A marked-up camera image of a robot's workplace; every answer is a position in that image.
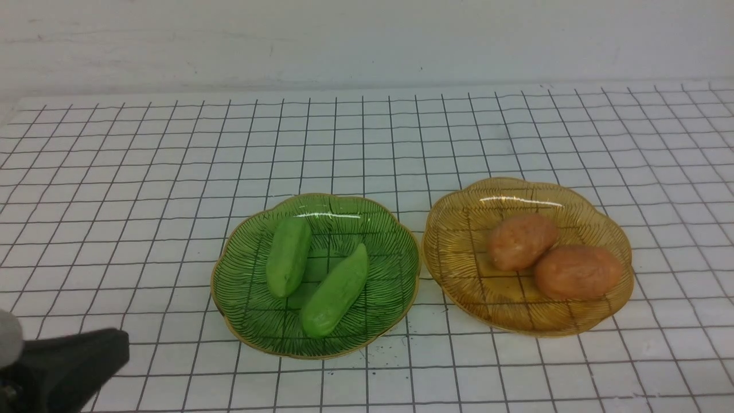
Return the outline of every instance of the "gold plate rim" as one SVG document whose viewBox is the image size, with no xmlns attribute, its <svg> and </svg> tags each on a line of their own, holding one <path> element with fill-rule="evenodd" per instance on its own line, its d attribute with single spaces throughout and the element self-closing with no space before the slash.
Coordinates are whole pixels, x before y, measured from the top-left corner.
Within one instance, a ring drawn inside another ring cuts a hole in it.
<svg viewBox="0 0 734 413">
<path fill-rule="evenodd" d="M 486 183 L 492 182 L 492 181 L 494 181 L 494 182 L 502 182 L 502 181 L 505 181 L 505 182 L 522 182 L 524 184 L 529 185 L 530 187 L 535 187 L 537 185 L 548 185 L 548 186 L 554 187 L 555 189 L 560 190 L 562 192 L 571 193 L 572 195 L 574 195 L 575 197 L 577 197 L 583 204 L 586 204 L 586 207 L 588 207 L 591 210 L 593 210 L 593 212 L 596 215 L 599 215 L 602 219 L 604 219 L 605 221 L 607 221 L 607 223 L 610 223 L 612 226 L 614 226 L 616 229 L 619 230 L 620 234 L 622 234 L 622 239 L 624 240 L 623 247 L 624 247 L 624 249 L 626 251 L 629 252 L 629 259 L 626 260 L 626 262 L 623 262 L 622 264 L 625 266 L 625 269 L 626 270 L 629 270 L 629 272 L 632 274 L 632 277 L 633 277 L 633 282 L 631 283 L 632 287 L 630 288 L 629 293 L 627 294 L 627 296 L 624 297 L 623 304 L 621 306 L 619 306 L 619 308 L 617 310 L 615 310 L 613 312 L 610 312 L 606 317 L 604 317 L 603 319 L 599 320 L 598 323 L 596 323 L 594 325 L 591 325 L 588 328 L 580 329 L 577 332 L 558 331 L 558 333 L 555 333 L 554 334 L 554 333 L 548 333 L 548 331 L 544 331 L 544 334 L 543 334 L 543 333 L 537 333 L 537 332 L 534 332 L 534 331 L 527 331 L 527 330 L 520 330 L 520 329 L 513 329 L 513 328 L 507 328 L 507 327 L 503 327 L 503 326 L 498 326 L 498 325 L 490 322 L 489 320 L 484 319 L 483 317 L 479 317 L 474 312 L 472 312 L 471 310 L 469 310 L 465 306 L 463 306 L 443 286 L 443 283 L 441 282 L 441 280 L 434 274 L 434 271 L 432 271 L 432 269 L 431 269 L 428 261 L 425 260 L 424 261 L 424 264 L 426 265 L 426 269 L 428 270 L 428 272 L 431 274 L 431 277 L 434 279 L 434 281 L 436 281 L 436 284 L 438 284 L 438 286 L 441 288 L 441 291 L 443 291 L 443 293 L 446 294 L 446 296 L 451 300 L 452 303 L 454 303 L 454 305 L 456 305 L 457 307 L 459 307 L 465 313 L 469 314 L 471 317 L 479 320 L 483 324 L 486 324 L 486 325 L 488 325 L 488 326 L 490 326 L 492 328 L 497 328 L 497 329 L 500 329 L 500 330 L 503 330 L 503 331 L 512 331 L 514 333 L 518 333 L 518 334 L 522 334 L 522 335 L 526 335 L 526 336 L 531 336 L 531 337 L 548 337 L 548 338 L 551 338 L 552 337 L 552 338 L 557 338 L 557 337 L 573 336 L 573 335 L 577 335 L 577 334 L 583 333 L 585 331 L 591 330 L 592 328 L 594 328 L 595 326 L 597 326 L 602 321 L 604 321 L 607 318 L 611 317 L 612 315 L 616 314 L 619 310 L 621 310 L 621 308 L 627 302 L 629 302 L 630 298 L 632 297 L 632 292 L 634 290 L 635 272 L 634 272 L 634 268 L 632 267 L 632 246 L 630 244 L 629 238 L 627 237 L 627 234 L 624 232 L 624 230 L 622 230 L 622 228 L 619 226 L 619 224 L 617 224 L 616 222 L 614 222 L 614 220 L 612 220 L 609 216 L 604 215 L 603 213 L 599 212 L 596 209 L 596 207 L 594 206 L 594 204 L 592 204 L 591 202 L 589 202 L 589 200 L 586 199 L 583 195 L 581 195 L 580 193 L 577 193 L 576 191 L 574 191 L 574 190 L 572 190 L 570 188 L 564 187 L 564 186 L 559 185 L 559 184 L 554 184 L 554 183 L 551 183 L 551 182 L 530 182 L 530 181 L 526 181 L 525 179 L 513 178 L 511 176 L 497 176 L 497 177 L 491 177 L 491 178 L 481 179 L 481 180 L 479 180 L 477 182 L 474 182 L 473 184 L 467 186 L 466 188 L 463 188 L 461 190 L 457 190 L 457 191 L 453 191 L 453 192 L 450 192 L 450 193 L 445 194 L 444 196 L 442 196 L 441 198 L 439 198 L 438 201 L 436 201 L 433 204 L 433 206 L 431 206 L 431 209 L 430 209 L 430 211 L 428 213 L 428 216 L 426 217 L 426 225 L 425 225 L 424 236 L 421 238 L 421 255 L 422 256 L 426 256 L 426 248 L 428 248 L 428 246 L 426 245 L 426 239 L 428 238 L 428 237 L 426 237 L 426 234 L 429 232 L 429 228 L 432 227 L 432 225 L 431 225 L 432 215 L 436 213 L 436 207 L 440 206 L 441 203 L 444 200 L 446 200 L 448 197 L 451 197 L 453 195 L 456 195 L 457 193 L 468 192 L 468 191 L 470 191 L 472 189 L 476 189 L 476 187 L 478 187 L 480 185 L 483 185 L 483 184 L 486 184 Z"/>
<path fill-rule="evenodd" d="M 224 258 L 224 255 L 227 252 L 227 247 L 229 246 L 229 243 L 232 240 L 232 236 L 234 235 L 235 232 L 237 232 L 237 230 L 239 229 L 239 227 L 240 226 L 243 226 L 247 221 L 249 221 L 249 220 L 251 220 L 251 219 L 253 219 L 255 217 L 258 217 L 259 215 L 265 214 L 267 212 L 271 212 L 273 209 L 276 209 L 276 208 L 280 207 L 281 205 L 283 205 L 286 202 L 291 202 L 294 199 L 301 198 L 303 196 L 309 196 L 309 195 L 320 195 L 320 196 L 326 196 L 326 197 L 329 197 L 329 198 L 339 198 L 339 199 L 359 199 L 359 200 L 371 202 L 371 203 L 379 206 L 380 208 L 384 209 L 393 218 L 393 221 L 395 221 L 395 223 L 398 226 L 401 226 L 405 231 L 407 231 L 408 234 L 410 234 L 410 236 L 413 239 L 413 245 L 415 245 L 415 249 L 418 250 L 418 270 L 415 272 L 415 289 L 413 290 L 413 296 L 410 298 L 410 302 L 408 303 L 408 305 L 405 306 L 405 310 L 403 311 L 403 313 L 400 314 L 400 317 L 398 317 L 398 318 L 395 319 L 395 323 L 393 323 L 390 327 L 388 327 L 387 329 L 385 329 L 384 332 L 382 332 L 380 334 L 376 334 L 374 337 L 372 337 L 370 340 L 364 342 L 362 345 L 360 345 L 358 347 L 355 347 L 355 348 L 352 348 L 352 349 L 349 349 L 349 350 L 346 350 L 346 351 L 342 351 L 340 353 L 330 354 L 329 356 L 299 356 L 299 355 L 295 355 L 295 354 L 278 353 L 277 351 L 271 351 L 271 350 L 268 350 L 266 348 L 262 348 L 261 346 L 256 345 L 253 342 L 250 342 L 248 339 L 246 339 L 243 336 L 241 336 L 234 329 L 234 327 L 230 323 L 230 321 L 227 318 L 227 316 L 224 314 L 224 312 L 222 312 L 222 310 L 219 309 L 220 307 L 219 307 L 219 302 L 217 302 L 217 295 L 214 294 L 214 273 L 216 273 L 217 267 L 219 267 L 219 264 L 222 261 L 222 258 Z M 217 262 L 214 263 L 214 266 L 211 269 L 211 277 L 209 279 L 209 295 L 211 296 L 211 299 L 214 302 L 214 305 L 217 307 L 218 313 L 222 316 L 222 318 L 224 318 L 225 325 L 227 326 L 227 329 L 240 342 L 243 342 L 244 344 L 250 346 L 251 348 L 254 348 L 256 350 L 262 351 L 263 353 L 270 354 L 270 355 L 273 355 L 273 356 L 288 357 L 288 358 L 291 358 L 291 359 L 299 359 L 299 360 L 328 360 L 328 359 L 334 359 L 336 357 L 345 356 L 347 354 L 354 353 L 355 351 L 362 350 L 363 348 L 367 347 L 370 343 L 372 343 L 374 340 L 379 339 L 380 337 L 382 337 L 385 334 L 387 334 L 390 330 L 392 330 L 393 328 L 395 328 L 395 326 L 397 326 L 398 323 L 400 323 L 400 321 L 405 318 L 405 316 L 407 315 L 408 311 L 410 311 L 410 309 L 413 307 L 413 304 L 415 303 L 416 297 L 418 297 L 418 288 L 420 287 L 420 284 L 421 284 L 420 283 L 420 279 L 421 279 L 421 269 L 422 269 L 422 267 L 423 267 L 423 249 L 422 249 L 422 244 L 419 243 L 418 238 L 415 237 L 415 234 L 413 234 L 413 231 L 410 231 L 410 229 L 408 229 L 408 227 L 406 227 L 405 225 L 403 225 L 398 220 L 398 218 L 392 212 L 390 212 L 390 210 L 386 206 L 382 205 L 381 203 L 379 203 L 377 201 L 371 200 L 370 198 L 365 198 L 365 197 L 362 197 L 362 196 L 338 196 L 338 195 L 333 195 L 333 194 L 330 194 L 330 193 L 302 193 L 302 194 L 294 195 L 294 196 L 292 196 L 290 198 L 284 199 L 283 201 L 279 202 L 278 204 L 276 204 L 275 206 L 273 206 L 271 208 L 264 209 L 264 210 L 258 212 L 257 214 L 254 214 L 252 216 L 249 216 L 249 217 L 245 218 L 241 223 L 239 223 L 235 227 L 234 230 L 232 230 L 232 232 L 230 233 L 229 237 L 227 237 L 227 242 L 225 243 L 224 248 L 222 248 L 222 253 L 219 255 L 219 258 L 217 259 Z"/>
</svg>

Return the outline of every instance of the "brown potato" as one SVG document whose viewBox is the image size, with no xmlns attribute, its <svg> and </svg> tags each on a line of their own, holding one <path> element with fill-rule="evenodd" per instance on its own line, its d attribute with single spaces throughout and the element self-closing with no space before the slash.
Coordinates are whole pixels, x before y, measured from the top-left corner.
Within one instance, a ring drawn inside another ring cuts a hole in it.
<svg viewBox="0 0 734 413">
<path fill-rule="evenodd" d="M 622 278 L 622 264 L 601 247 L 562 245 L 535 266 L 535 284 L 554 300 L 598 298 Z"/>
<path fill-rule="evenodd" d="M 502 271 L 519 271 L 532 266 L 558 239 L 558 229 L 541 214 L 516 215 L 490 232 L 487 253 Z"/>
</svg>

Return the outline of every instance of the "white tabletop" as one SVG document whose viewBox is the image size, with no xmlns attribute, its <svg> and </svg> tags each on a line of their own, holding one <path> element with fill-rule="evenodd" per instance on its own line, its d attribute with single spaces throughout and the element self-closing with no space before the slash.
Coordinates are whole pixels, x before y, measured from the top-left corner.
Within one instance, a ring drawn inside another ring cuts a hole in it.
<svg viewBox="0 0 734 413">
<path fill-rule="evenodd" d="M 733 146 L 724 82 L 26 99 L 0 129 L 0 308 L 28 339 L 130 334 L 96 412 L 730 412 Z M 291 195 L 363 195 L 420 237 L 432 203 L 488 176 L 615 219 L 630 302 L 536 340 L 424 271 L 406 320 L 320 362 L 241 345 L 209 298 L 230 231 Z"/>
</svg>

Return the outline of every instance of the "glass plate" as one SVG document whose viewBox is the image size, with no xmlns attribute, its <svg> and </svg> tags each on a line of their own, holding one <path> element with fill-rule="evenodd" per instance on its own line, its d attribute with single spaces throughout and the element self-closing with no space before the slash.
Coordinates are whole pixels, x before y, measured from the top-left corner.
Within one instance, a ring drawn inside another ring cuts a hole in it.
<svg viewBox="0 0 734 413">
<path fill-rule="evenodd" d="M 602 298 L 554 301 L 535 286 L 532 268 L 500 271 L 487 257 L 488 232 L 503 219 L 538 212 L 559 228 L 557 245 L 607 248 L 624 267 Z M 567 188 L 515 178 L 490 178 L 441 198 L 426 221 L 426 266 L 457 306 L 491 326 L 539 337 L 578 334 L 619 311 L 634 286 L 632 251 L 624 231 Z"/>
<path fill-rule="evenodd" d="M 265 279 L 274 231 L 289 216 L 305 217 L 313 232 L 299 289 L 284 299 Z M 364 291 L 328 337 L 303 333 L 299 311 L 330 268 L 364 243 L 369 274 Z M 326 359 L 356 351 L 400 321 L 415 300 L 421 261 L 413 234 L 377 202 L 305 194 L 243 221 L 211 274 L 211 296 L 232 333 L 245 344 L 278 356 Z"/>
</svg>

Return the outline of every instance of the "toy cucumber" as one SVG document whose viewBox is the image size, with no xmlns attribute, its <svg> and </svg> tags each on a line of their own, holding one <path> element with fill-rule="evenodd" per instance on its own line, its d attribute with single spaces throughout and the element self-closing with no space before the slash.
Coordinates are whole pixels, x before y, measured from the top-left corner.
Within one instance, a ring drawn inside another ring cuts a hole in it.
<svg viewBox="0 0 734 413">
<path fill-rule="evenodd" d="M 334 331 L 364 290 L 367 272 L 367 248 L 359 244 L 352 255 L 329 272 L 301 309 L 301 324 L 307 336 L 318 339 Z"/>
<path fill-rule="evenodd" d="M 306 219 L 289 217 L 278 224 L 265 264 L 268 290 L 275 297 L 288 297 L 301 284 L 310 245 L 311 227 Z"/>
</svg>

